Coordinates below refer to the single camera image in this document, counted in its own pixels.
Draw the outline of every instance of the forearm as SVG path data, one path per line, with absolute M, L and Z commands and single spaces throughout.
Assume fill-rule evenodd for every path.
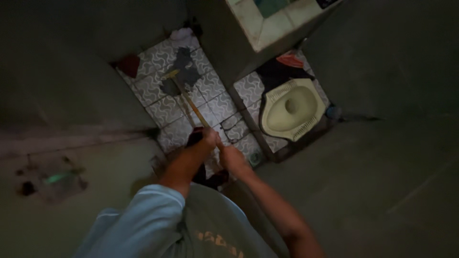
M 268 218 L 273 222 L 286 243 L 291 257 L 324 257 L 322 249 L 301 215 L 255 173 L 247 174 L 251 176 L 241 180 L 249 187 Z
M 180 192 L 186 198 L 190 190 L 190 183 L 199 166 L 213 149 L 214 147 L 204 140 L 184 149 L 168 166 L 159 184 Z

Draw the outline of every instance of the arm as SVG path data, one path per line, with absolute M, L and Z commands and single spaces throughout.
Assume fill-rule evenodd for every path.
M 224 147 L 223 152 L 220 153 L 220 161 L 249 187 L 284 240 L 291 257 L 325 257 L 301 215 L 255 174 L 239 150 L 232 146 Z
M 199 166 L 215 149 L 220 136 L 212 128 L 203 131 L 203 139 L 195 145 L 184 149 L 180 155 L 171 162 L 166 173 L 159 180 L 159 184 L 176 190 L 184 198 L 188 196 L 190 183 Z

